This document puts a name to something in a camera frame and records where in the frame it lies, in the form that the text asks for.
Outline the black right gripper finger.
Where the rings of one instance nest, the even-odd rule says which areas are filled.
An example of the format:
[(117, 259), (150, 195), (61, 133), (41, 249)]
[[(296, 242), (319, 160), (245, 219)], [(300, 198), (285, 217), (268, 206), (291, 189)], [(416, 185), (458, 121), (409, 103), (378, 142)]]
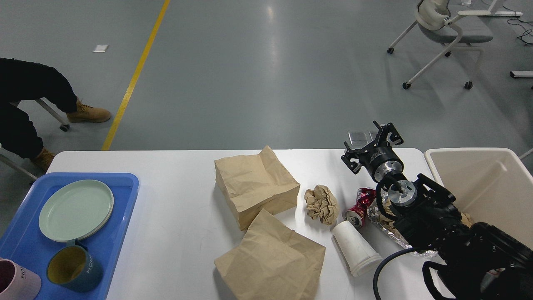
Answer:
[(372, 142), (372, 145), (375, 148), (392, 147), (393, 145), (401, 145), (404, 143), (404, 140), (394, 127), (393, 123), (390, 122), (386, 125), (380, 125), (377, 121), (373, 121), (373, 124), (378, 129)]
[(365, 149), (352, 149), (347, 142), (344, 142), (345, 151), (341, 156), (341, 160), (348, 167), (348, 169), (355, 175), (359, 173), (362, 164), (359, 162), (359, 159), (362, 155), (366, 155)]

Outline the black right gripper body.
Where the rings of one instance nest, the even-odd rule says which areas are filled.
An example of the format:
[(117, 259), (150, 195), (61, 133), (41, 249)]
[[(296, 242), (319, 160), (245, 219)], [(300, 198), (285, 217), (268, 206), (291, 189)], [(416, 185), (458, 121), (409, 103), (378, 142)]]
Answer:
[(370, 143), (362, 148), (359, 162), (373, 181), (380, 182), (388, 173), (402, 173), (404, 164), (389, 142)]

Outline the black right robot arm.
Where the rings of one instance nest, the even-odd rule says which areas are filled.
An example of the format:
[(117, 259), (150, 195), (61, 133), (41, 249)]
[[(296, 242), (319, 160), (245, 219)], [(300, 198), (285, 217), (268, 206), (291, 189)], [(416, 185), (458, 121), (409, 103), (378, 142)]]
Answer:
[(373, 276), (373, 292), (379, 300), (379, 275), (388, 262), (407, 253), (436, 251), (445, 264), (426, 261), (424, 283), (435, 300), (445, 297), (434, 285), (436, 270), (455, 300), (531, 300), (532, 250), (496, 226), (463, 224), (453, 205), (456, 197), (444, 186), (419, 173), (411, 182), (404, 164), (393, 150), (403, 143), (394, 124), (380, 125), (373, 141), (353, 149), (345, 142), (341, 160), (352, 171), (366, 168), (373, 181), (380, 213), (393, 222), (410, 247), (389, 255)]

